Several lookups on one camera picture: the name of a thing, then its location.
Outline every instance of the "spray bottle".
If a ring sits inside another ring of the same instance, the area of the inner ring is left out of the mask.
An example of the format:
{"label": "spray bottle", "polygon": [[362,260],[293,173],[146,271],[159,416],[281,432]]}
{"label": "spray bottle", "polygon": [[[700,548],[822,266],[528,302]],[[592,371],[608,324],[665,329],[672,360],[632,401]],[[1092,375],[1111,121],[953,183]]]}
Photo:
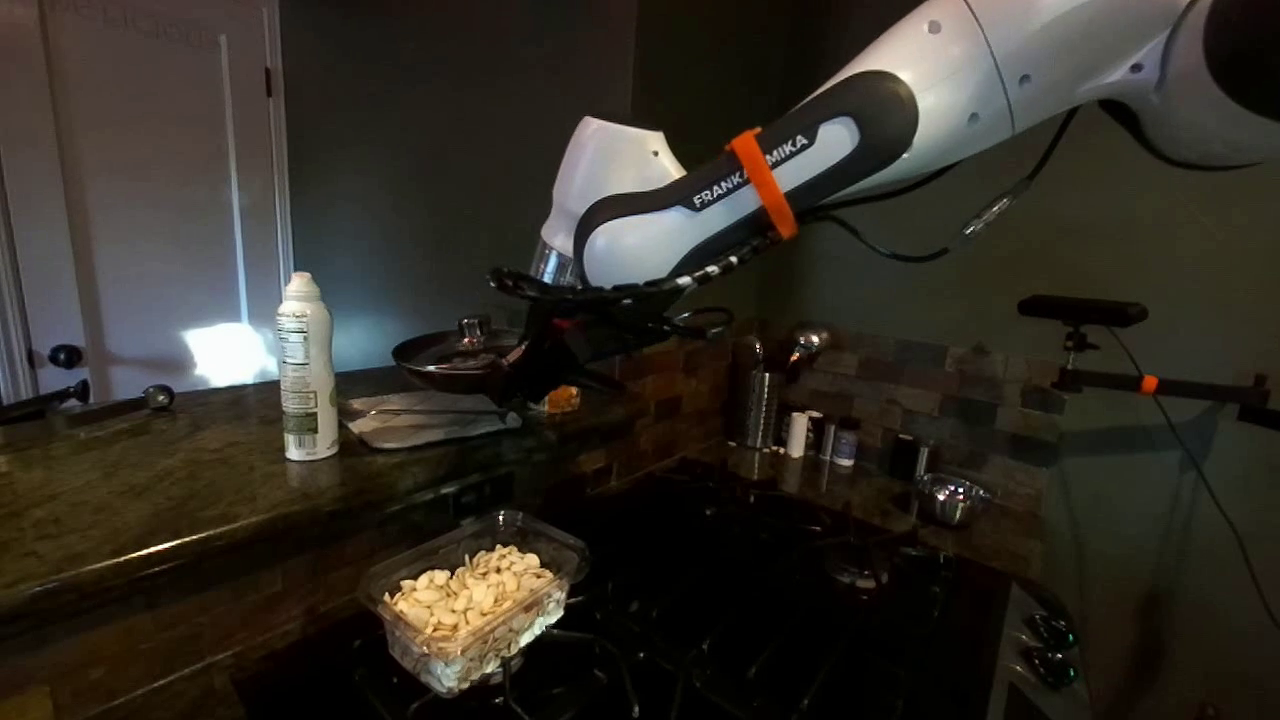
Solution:
{"label": "spray bottle", "polygon": [[278,314],[284,455],[337,455],[332,320],[311,271],[293,271]]}

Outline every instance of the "stovetop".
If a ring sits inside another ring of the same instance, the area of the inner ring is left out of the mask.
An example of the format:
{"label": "stovetop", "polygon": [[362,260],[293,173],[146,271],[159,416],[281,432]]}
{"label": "stovetop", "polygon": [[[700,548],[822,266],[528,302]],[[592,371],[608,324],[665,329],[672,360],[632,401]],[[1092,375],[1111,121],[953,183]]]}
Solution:
{"label": "stovetop", "polygon": [[694,459],[550,522],[587,571],[493,683],[441,702],[351,615],[248,677],[248,717],[985,717],[1002,571]]}

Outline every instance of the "backsplash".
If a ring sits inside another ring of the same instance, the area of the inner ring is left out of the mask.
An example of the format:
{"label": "backsplash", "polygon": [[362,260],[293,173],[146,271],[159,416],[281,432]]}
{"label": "backsplash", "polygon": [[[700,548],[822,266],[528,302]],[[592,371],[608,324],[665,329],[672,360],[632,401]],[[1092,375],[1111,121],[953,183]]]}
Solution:
{"label": "backsplash", "polygon": [[1056,360],[837,334],[784,390],[784,410],[859,419],[859,470],[883,473],[883,449],[914,432],[938,470],[985,481],[998,503],[1036,512],[1061,459],[1064,414]]}

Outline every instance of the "black cable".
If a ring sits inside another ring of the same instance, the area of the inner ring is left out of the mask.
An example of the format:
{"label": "black cable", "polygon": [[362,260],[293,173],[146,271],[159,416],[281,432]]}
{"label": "black cable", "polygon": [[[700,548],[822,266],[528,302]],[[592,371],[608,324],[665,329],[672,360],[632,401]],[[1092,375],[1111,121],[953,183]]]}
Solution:
{"label": "black cable", "polygon": [[[1047,170],[1047,161],[1056,157],[1056,150],[1064,144],[1067,129],[1077,121],[1077,110],[1056,126],[1054,141],[1043,144],[1043,152],[1036,157],[1036,165],[1012,179],[1002,195],[992,195],[979,213],[974,213],[974,220],[965,223],[962,242],[985,232],[989,223],[998,223],[998,215],[1005,215],[1012,209],[1012,201],[1020,201],[1036,178]],[[837,223],[846,235],[859,242],[868,253],[898,260],[898,266],[934,266],[939,256],[949,256],[962,242],[949,242],[934,253],[891,253],[878,242],[868,242],[857,223],[848,223],[846,215],[837,215],[839,209],[851,209],[863,201],[846,201],[846,206],[822,206],[816,213],[801,213],[801,223]]]}
{"label": "black cable", "polygon": [[[1143,365],[1141,365],[1137,354],[1121,342],[1121,334],[1115,334],[1115,329],[1107,329],[1107,334],[1111,334],[1115,350],[1127,358],[1131,371],[1143,375]],[[1250,583],[1252,583],[1252,591],[1255,591],[1255,605],[1263,610],[1263,615],[1269,615],[1273,630],[1280,633],[1280,613],[1273,610],[1269,587],[1263,587],[1263,581],[1255,576],[1255,560],[1252,560],[1252,551],[1250,551],[1250,543],[1244,543],[1232,512],[1229,512],[1225,502],[1215,495],[1215,487],[1214,487],[1201,455],[1191,453],[1191,444],[1189,444],[1186,432],[1176,427],[1176,419],[1172,419],[1172,414],[1163,410],[1163,401],[1152,397],[1152,405],[1161,410],[1169,435],[1181,444],[1181,453],[1186,453],[1186,459],[1191,464],[1191,473],[1196,473],[1203,495],[1214,502],[1215,517],[1229,524],[1229,537],[1232,537],[1232,543],[1238,543],[1238,551],[1242,551],[1242,560],[1244,560],[1244,571],[1250,571]]]}

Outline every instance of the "robotic arm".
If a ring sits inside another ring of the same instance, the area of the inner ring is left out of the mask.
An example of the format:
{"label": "robotic arm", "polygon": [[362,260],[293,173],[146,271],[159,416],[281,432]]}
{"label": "robotic arm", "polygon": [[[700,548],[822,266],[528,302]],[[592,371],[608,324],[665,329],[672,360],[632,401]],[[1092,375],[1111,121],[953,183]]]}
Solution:
{"label": "robotic arm", "polygon": [[[1067,110],[1115,100],[1152,152],[1242,170],[1280,152],[1275,0],[923,0],[757,150],[790,213],[906,188]],[[533,277],[559,287],[690,287],[751,256],[744,157],[684,170],[660,132],[579,121]]]}

